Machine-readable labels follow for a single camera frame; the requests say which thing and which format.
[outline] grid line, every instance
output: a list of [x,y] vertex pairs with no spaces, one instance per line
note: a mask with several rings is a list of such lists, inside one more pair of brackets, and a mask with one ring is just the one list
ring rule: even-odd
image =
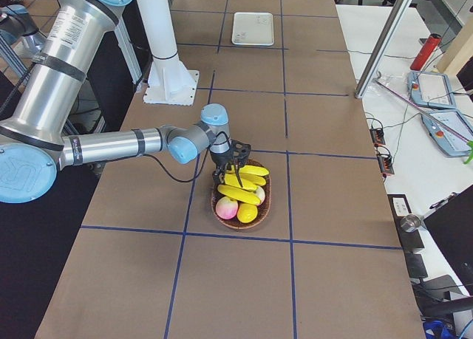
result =
[[[184,10],[184,9],[171,9],[171,12],[181,12],[181,13],[208,13],[208,14],[234,14],[237,12],[220,12],[212,10]],[[287,17],[304,17],[304,18],[325,18],[325,19],[337,19],[338,16],[303,16],[296,14],[278,14],[278,16],[287,16]]]
[[[135,233],[156,233],[169,234],[173,236],[182,236],[184,232],[178,230],[150,230],[146,228],[128,228],[115,226],[100,226],[100,225],[82,225],[81,228],[86,230],[112,230],[117,232],[135,232]],[[256,236],[240,236],[237,234],[218,234],[218,233],[200,233],[200,232],[186,232],[186,237],[201,237],[201,238],[218,238],[218,239],[239,239],[253,242],[273,242],[273,243],[294,243],[294,244],[310,244],[310,245],[324,245],[328,247],[354,247],[365,249],[382,249],[382,250],[402,250],[401,247],[392,245],[376,245],[376,244],[359,244],[359,243],[342,243],[342,242],[323,242],[310,241],[304,239],[283,239],[271,237],[256,237]]]
[[228,8],[228,0],[225,3],[225,12],[223,12],[222,27],[220,27],[219,46],[217,47],[217,53],[220,52],[220,47],[221,47],[221,44],[222,44],[223,27],[225,26],[225,18],[227,16],[227,8]]
[[[199,90],[209,90],[209,88],[201,87],[197,88]],[[348,97],[348,94],[340,93],[312,93],[312,92],[272,92],[269,90],[250,90],[250,89],[232,89],[232,88],[214,88],[214,90],[219,90],[221,92],[246,92],[246,93],[268,93],[268,94],[286,94],[286,95],[314,95],[322,97]]]
[[289,161],[289,153],[287,153],[287,151],[286,151],[286,173],[287,173],[287,210],[288,210],[288,218],[289,218],[290,283],[291,283],[292,300],[293,300],[293,339],[297,339],[296,271],[294,269],[293,211],[292,211],[292,201],[291,201],[291,192],[290,192],[290,161]]
[[214,44],[194,44],[186,42],[178,42],[176,45],[182,46],[204,46],[204,47],[227,47],[230,49],[283,49],[281,47],[268,47],[268,46],[233,46],[233,45],[214,45]]
[[284,92],[284,126],[285,126],[285,137],[289,138],[289,122],[287,121],[287,100],[286,100],[286,62],[284,55],[284,23],[282,17],[282,0],[279,0],[279,12],[281,16],[281,47],[282,47],[282,90]]
[[177,258],[176,273],[174,274],[174,283],[172,285],[171,299],[169,300],[169,310],[168,310],[168,317],[166,320],[166,328],[164,330],[164,337],[163,337],[164,339],[167,339],[169,335],[169,327],[171,326],[172,310],[174,308],[174,298],[176,296],[176,290],[177,290],[177,281],[179,279],[180,265],[183,260],[184,245],[186,243],[187,226],[189,223],[189,216],[191,213],[192,199],[194,197],[194,189],[195,189],[195,182],[196,182],[195,176],[197,175],[199,171],[199,160],[200,160],[200,155],[197,156],[196,162],[195,162],[194,180],[192,180],[191,192],[189,194],[189,201],[187,204],[186,221],[184,222],[184,229],[182,232],[182,238],[180,242],[179,257]]
[[344,155],[344,154],[326,154],[326,153],[295,152],[295,151],[270,151],[270,150],[265,150],[265,149],[252,149],[252,151],[256,153],[289,154],[289,155],[296,155],[296,156],[348,158],[348,159],[354,159],[354,160],[377,160],[376,157],[350,156],[350,155]]

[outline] black device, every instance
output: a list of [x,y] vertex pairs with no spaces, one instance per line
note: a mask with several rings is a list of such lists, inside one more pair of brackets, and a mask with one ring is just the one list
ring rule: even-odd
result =
[[[438,248],[464,284],[473,283],[473,185],[426,217]],[[473,286],[466,289],[473,293]]]

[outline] yellow banana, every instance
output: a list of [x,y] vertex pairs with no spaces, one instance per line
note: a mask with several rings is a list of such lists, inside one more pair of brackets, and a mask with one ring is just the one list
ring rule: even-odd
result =
[[[259,167],[257,165],[245,165],[239,169],[240,173],[259,175],[264,177],[269,174],[269,170],[265,167]],[[228,173],[235,173],[235,167],[231,166],[231,170]]]
[[228,196],[232,199],[241,202],[246,202],[247,204],[259,205],[260,203],[259,197],[255,193],[251,193],[240,188],[220,184],[219,186],[217,186],[217,190],[219,191],[219,193],[225,196]]
[[255,185],[258,185],[258,186],[266,185],[266,179],[263,178],[263,177],[260,177],[259,175],[240,173],[239,176],[240,176],[240,178],[245,179],[249,182],[252,182]]
[[[245,190],[255,191],[258,186],[242,177],[240,177],[240,180],[242,181],[243,189]],[[240,189],[242,188],[238,182],[238,178],[236,174],[225,174],[225,184],[234,186],[235,188],[240,188]]]

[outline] red bottle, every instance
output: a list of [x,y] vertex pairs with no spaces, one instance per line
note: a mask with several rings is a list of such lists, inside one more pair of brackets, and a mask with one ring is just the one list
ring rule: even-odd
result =
[[427,59],[430,57],[434,49],[437,48],[438,44],[442,40],[442,37],[438,34],[431,34],[427,39],[426,43],[422,46],[414,62],[411,64],[412,71],[420,71]]

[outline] fruit basket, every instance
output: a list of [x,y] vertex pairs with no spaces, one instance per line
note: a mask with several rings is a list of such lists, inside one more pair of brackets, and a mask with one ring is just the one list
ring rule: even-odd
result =
[[[261,163],[257,162],[256,160],[248,160],[247,165],[255,165],[259,167],[264,167]],[[256,225],[259,225],[268,215],[270,204],[271,204],[271,178],[270,175],[266,175],[263,178],[266,180],[266,185],[262,186],[263,191],[265,192],[265,200],[262,202],[261,205],[257,206],[258,215],[256,218],[249,222],[249,223],[242,223],[238,220],[237,216],[233,217],[232,219],[223,219],[217,215],[215,211],[215,207],[217,202],[223,197],[223,195],[217,190],[217,185],[214,186],[212,189],[211,195],[211,207],[212,212],[214,213],[215,217],[223,223],[225,226],[232,228],[234,230],[245,230],[248,228],[252,228]]]

